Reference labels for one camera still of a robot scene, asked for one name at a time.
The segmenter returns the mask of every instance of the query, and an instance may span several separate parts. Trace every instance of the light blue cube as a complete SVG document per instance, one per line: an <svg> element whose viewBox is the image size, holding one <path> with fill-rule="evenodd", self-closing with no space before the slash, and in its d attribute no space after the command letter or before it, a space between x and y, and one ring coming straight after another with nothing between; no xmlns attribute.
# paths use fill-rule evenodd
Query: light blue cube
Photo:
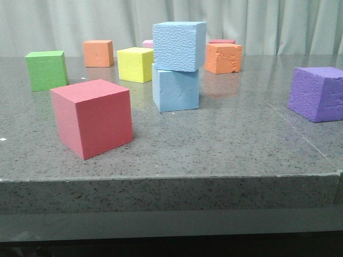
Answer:
<svg viewBox="0 0 343 257"><path fill-rule="evenodd" d="M153 64L152 94L160 112L199 108L199 71L157 70Z"/></svg>
<svg viewBox="0 0 343 257"><path fill-rule="evenodd" d="M154 24L153 41L158 70L195 72L205 63L206 22Z"/></svg>

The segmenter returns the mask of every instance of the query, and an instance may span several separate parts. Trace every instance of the small pink cube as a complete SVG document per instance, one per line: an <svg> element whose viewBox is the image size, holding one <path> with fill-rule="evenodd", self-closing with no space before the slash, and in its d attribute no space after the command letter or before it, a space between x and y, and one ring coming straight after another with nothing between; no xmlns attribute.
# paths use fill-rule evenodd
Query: small pink cube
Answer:
<svg viewBox="0 0 343 257"><path fill-rule="evenodd" d="M209 41L209 44L235 44L236 40L234 39L212 39Z"/></svg>
<svg viewBox="0 0 343 257"><path fill-rule="evenodd" d="M145 47L145 48L154 48L153 40L144 40L143 41L143 47Z"/></svg>

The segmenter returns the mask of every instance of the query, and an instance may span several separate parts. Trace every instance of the block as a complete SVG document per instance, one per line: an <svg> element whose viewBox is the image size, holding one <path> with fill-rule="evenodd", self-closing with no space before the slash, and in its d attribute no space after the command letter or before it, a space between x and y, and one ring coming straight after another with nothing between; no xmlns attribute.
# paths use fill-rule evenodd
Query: block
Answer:
<svg viewBox="0 0 343 257"><path fill-rule="evenodd" d="M152 85L160 112L199 108L199 71L157 70L153 65Z"/></svg>
<svg viewBox="0 0 343 257"><path fill-rule="evenodd" d="M88 159L132 141L129 90L92 80L51 90L58 134Z"/></svg>
<svg viewBox="0 0 343 257"><path fill-rule="evenodd" d="M145 48L154 48L154 41L153 40L144 40L143 47Z"/></svg>
<svg viewBox="0 0 343 257"><path fill-rule="evenodd" d="M68 85L64 51L30 52L25 60L32 91Z"/></svg>
<svg viewBox="0 0 343 257"><path fill-rule="evenodd" d="M154 50L132 47L117 51L119 78L145 83L152 80Z"/></svg>
<svg viewBox="0 0 343 257"><path fill-rule="evenodd" d="M295 68L288 108L312 122L343 119L343 70Z"/></svg>
<svg viewBox="0 0 343 257"><path fill-rule="evenodd" d="M223 43L235 44L236 40L234 40L234 39L212 39L209 41L209 44L223 44Z"/></svg>
<svg viewBox="0 0 343 257"><path fill-rule="evenodd" d="M153 25L158 70L197 71L205 62L205 22L163 22Z"/></svg>
<svg viewBox="0 0 343 257"><path fill-rule="evenodd" d="M205 69L214 73L231 73L241 70L242 46L238 44L207 44Z"/></svg>
<svg viewBox="0 0 343 257"><path fill-rule="evenodd" d="M112 40L88 40L83 46L86 67L111 67L114 64Z"/></svg>

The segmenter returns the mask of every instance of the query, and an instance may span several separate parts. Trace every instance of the foam block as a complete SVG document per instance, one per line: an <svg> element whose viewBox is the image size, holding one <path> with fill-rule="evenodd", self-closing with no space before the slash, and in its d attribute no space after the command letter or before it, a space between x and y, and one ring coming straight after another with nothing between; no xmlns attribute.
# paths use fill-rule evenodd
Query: foam block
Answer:
<svg viewBox="0 0 343 257"><path fill-rule="evenodd" d="M32 91L68 85L64 51L30 52L25 60Z"/></svg>
<svg viewBox="0 0 343 257"><path fill-rule="evenodd" d="M86 67L111 67L114 64L112 40L88 40L83 45Z"/></svg>
<svg viewBox="0 0 343 257"><path fill-rule="evenodd" d="M153 40L144 40L143 47L145 48L154 48L154 41Z"/></svg>
<svg viewBox="0 0 343 257"><path fill-rule="evenodd" d="M132 47L117 51L119 78L145 83L152 80L154 50Z"/></svg>
<svg viewBox="0 0 343 257"><path fill-rule="evenodd" d="M288 108L312 122L343 119L343 70L295 68Z"/></svg>
<svg viewBox="0 0 343 257"><path fill-rule="evenodd" d="M153 65L153 100L160 112L199 108L199 71L157 70Z"/></svg>
<svg viewBox="0 0 343 257"><path fill-rule="evenodd" d="M132 141L129 90L92 80L51 90L58 134L83 159Z"/></svg>
<svg viewBox="0 0 343 257"><path fill-rule="evenodd" d="M163 22L153 25L158 70L197 71L205 61L205 22Z"/></svg>
<svg viewBox="0 0 343 257"><path fill-rule="evenodd" d="M242 46L238 44L207 44L205 69L214 73L239 72L241 69Z"/></svg>
<svg viewBox="0 0 343 257"><path fill-rule="evenodd" d="M222 43L235 44L236 40L234 40L234 39L212 39L209 41L209 44L222 44Z"/></svg>

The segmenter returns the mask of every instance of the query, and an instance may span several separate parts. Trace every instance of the pink cube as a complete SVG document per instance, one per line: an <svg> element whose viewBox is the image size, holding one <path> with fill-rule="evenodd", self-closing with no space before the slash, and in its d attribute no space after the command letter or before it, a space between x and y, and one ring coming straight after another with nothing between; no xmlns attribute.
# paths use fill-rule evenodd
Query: pink cube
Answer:
<svg viewBox="0 0 343 257"><path fill-rule="evenodd" d="M58 134L81 158L132 141L130 92L102 79L51 90Z"/></svg>
<svg viewBox="0 0 343 257"><path fill-rule="evenodd" d="M209 41L209 44L235 44L236 40L234 39L212 39Z"/></svg>
<svg viewBox="0 0 343 257"><path fill-rule="evenodd" d="M153 40L144 40L143 47L145 48L154 48L154 41Z"/></svg>

